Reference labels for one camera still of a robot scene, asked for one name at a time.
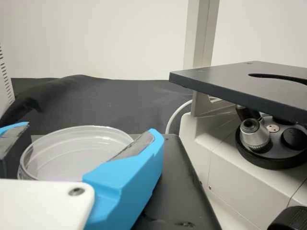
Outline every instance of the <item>black fabric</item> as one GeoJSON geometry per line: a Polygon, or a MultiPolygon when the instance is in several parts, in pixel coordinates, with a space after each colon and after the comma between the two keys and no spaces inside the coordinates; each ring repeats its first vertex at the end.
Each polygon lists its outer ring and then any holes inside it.
{"type": "Polygon", "coordinates": [[[177,135],[164,135],[162,175],[133,230],[221,230],[177,135]]]}
{"type": "Polygon", "coordinates": [[[191,90],[167,80],[108,80],[74,75],[40,82],[20,92],[22,85],[27,88],[27,82],[33,84],[35,80],[12,80],[13,87],[18,88],[17,98],[0,125],[12,123],[16,115],[22,114],[18,121],[29,121],[32,135],[79,125],[111,126],[130,134],[153,127],[164,133],[172,113],[192,98],[191,90]]]}

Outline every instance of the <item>petri dish lid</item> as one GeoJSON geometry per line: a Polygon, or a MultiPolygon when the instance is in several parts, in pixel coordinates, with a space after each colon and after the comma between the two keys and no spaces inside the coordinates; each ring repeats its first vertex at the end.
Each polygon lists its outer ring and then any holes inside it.
{"type": "Polygon", "coordinates": [[[76,126],[47,134],[22,154],[19,179],[81,181],[82,176],[106,162],[133,139],[106,126],[76,126]]]}

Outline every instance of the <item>microscope body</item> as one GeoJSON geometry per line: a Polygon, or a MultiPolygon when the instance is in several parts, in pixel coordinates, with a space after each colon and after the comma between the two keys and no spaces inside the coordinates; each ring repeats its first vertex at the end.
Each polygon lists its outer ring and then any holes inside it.
{"type": "Polygon", "coordinates": [[[184,114],[180,139],[223,229],[265,230],[287,207],[307,207],[307,163],[269,170],[248,162],[236,148],[241,120],[229,113],[184,114]]]}

